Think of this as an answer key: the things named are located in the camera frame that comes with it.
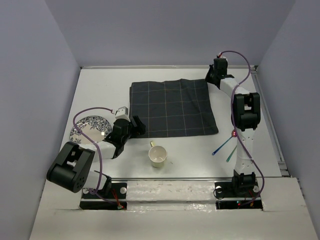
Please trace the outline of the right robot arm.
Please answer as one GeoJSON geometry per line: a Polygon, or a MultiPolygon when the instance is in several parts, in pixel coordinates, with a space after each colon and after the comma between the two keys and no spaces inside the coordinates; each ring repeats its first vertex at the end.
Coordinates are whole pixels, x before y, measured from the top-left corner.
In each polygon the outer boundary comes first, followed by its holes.
{"type": "Polygon", "coordinates": [[[261,121],[260,95],[244,89],[233,75],[228,74],[228,61],[223,56],[213,60],[205,80],[230,97],[231,123],[234,127],[231,136],[237,138],[233,177],[231,181],[215,183],[213,194],[218,200],[245,198],[257,186],[252,151],[254,134],[261,121]]]}

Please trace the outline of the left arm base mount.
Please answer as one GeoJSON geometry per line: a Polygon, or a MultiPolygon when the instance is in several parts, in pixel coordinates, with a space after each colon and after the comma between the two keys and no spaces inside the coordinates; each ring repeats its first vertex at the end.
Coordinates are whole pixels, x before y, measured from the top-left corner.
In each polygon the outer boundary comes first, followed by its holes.
{"type": "Polygon", "coordinates": [[[92,195],[82,191],[79,208],[82,210],[106,210],[120,211],[127,209],[127,185],[126,181],[112,182],[110,186],[104,187],[92,195]]]}

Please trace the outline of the iridescent spoon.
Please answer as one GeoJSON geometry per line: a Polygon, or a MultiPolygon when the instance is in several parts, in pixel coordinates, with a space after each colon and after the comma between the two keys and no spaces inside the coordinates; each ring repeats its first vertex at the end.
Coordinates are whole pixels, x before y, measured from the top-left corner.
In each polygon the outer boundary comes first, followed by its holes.
{"type": "Polygon", "coordinates": [[[213,151],[212,155],[214,156],[215,154],[217,154],[219,150],[222,149],[232,138],[236,138],[236,137],[237,137],[236,131],[233,130],[231,132],[231,136],[224,143],[222,143],[215,151],[213,151]]]}

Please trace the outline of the pale green mug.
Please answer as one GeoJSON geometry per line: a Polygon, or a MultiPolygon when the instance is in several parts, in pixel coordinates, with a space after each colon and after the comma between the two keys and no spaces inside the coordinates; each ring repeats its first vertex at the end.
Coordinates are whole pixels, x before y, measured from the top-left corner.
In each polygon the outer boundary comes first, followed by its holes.
{"type": "Polygon", "coordinates": [[[166,163],[168,152],[163,146],[156,145],[154,141],[151,141],[148,157],[154,168],[162,168],[166,163]]]}

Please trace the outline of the dark checked cloth napkin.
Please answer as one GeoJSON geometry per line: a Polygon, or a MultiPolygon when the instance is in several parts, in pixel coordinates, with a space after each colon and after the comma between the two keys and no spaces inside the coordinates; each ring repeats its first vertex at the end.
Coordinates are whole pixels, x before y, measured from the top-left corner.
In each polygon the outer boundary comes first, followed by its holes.
{"type": "Polygon", "coordinates": [[[134,82],[129,88],[130,116],[145,125],[142,138],[216,135],[219,130],[204,79],[134,82]]]}

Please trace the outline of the iridescent fork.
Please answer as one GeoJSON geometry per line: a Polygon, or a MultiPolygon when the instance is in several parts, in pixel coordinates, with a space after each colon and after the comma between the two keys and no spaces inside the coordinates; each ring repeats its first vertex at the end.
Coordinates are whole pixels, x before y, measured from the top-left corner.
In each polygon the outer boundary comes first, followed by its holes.
{"type": "Polygon", "coordinates": [[[228,158],[226,159],[227,163],[231,160],[231,158],[233,157],[236,150],[237,150],[237,146],[234,147],[234,149],[232,150],[232,152],[229,154],[228,158]]]}

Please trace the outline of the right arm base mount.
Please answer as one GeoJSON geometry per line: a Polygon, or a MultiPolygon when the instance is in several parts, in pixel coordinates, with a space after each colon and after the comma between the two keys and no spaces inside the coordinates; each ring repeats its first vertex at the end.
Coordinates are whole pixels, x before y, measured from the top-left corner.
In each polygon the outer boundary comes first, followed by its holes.
{"type": "Polygon", "coordinates": [[[217,210],[241,210],[241,209],[263,209],[260,191],[256,182],[254,186],[233,189],[230,181],[218,181],[214,183],[213,196],[216,199],[217,210]]]}

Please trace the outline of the blue floral plate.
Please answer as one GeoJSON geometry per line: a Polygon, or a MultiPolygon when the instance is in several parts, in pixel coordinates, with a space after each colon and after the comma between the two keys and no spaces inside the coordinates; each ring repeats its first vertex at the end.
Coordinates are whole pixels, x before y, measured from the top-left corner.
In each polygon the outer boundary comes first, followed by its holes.
{"type": "MultiPolygon", "coordinates": [[[[101,142],[111,131],[112,126],[107,119],[99,115],[86,116],[76,122],[77,127],[96,143],[101,142]]],[[[91,142],[73,126],[69,141],[76,144],[90,144],[91,142]]]]}

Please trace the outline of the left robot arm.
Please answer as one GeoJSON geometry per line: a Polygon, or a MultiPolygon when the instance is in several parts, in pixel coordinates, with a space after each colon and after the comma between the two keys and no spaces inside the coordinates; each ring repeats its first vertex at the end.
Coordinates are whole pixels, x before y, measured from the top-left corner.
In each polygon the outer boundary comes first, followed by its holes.
{"type": "Polygon", "coordinates": [[[68,141],[49,167],[46,179],[73,193],[93,188],[97,196],[104,198],[110,194],[109,183],[99,180],[94,186],[86,184],[94,159],[117,158],[129,139],[145,133],[146,125],[135,115],[130,120],[116,119],[112,131],[101,142],[84,146],[68,141]]]}

